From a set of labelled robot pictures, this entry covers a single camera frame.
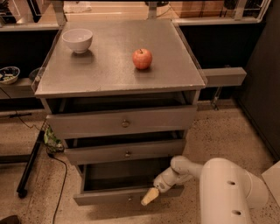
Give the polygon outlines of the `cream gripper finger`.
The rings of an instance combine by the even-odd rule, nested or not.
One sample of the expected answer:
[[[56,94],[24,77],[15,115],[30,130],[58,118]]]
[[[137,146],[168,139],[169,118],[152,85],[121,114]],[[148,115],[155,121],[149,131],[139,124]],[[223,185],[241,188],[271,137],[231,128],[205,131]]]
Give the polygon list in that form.
[[[159,190],[156,187],[152,187],[148,190],[148,192],[144,195],[143,199],[141,200],[141,204],[143,206],[147,206],[150,204],[154,199],[159,196]]]

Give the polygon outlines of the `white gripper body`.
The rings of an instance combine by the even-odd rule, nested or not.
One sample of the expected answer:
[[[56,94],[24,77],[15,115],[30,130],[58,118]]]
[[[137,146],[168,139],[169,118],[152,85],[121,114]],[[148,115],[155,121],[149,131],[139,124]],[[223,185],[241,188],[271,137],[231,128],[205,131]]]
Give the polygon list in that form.
[[[179,174],[171,167],[167,168],[154,179],[153,185],[161,192],[166,193],[175,185],[183,185],[193,176],[190,174]]]

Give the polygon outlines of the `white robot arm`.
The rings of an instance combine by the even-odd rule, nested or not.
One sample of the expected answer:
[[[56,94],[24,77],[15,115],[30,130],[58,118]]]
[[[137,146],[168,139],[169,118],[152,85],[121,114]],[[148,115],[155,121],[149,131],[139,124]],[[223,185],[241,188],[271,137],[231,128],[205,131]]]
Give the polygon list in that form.
[[[199,180],[201,224],[252,224],[250,211],[264,207],[269,199],[268,188],[260,178],[225,158],[197,164],[176,156],[154,179],[141,204],[148,205],[191,177]]]

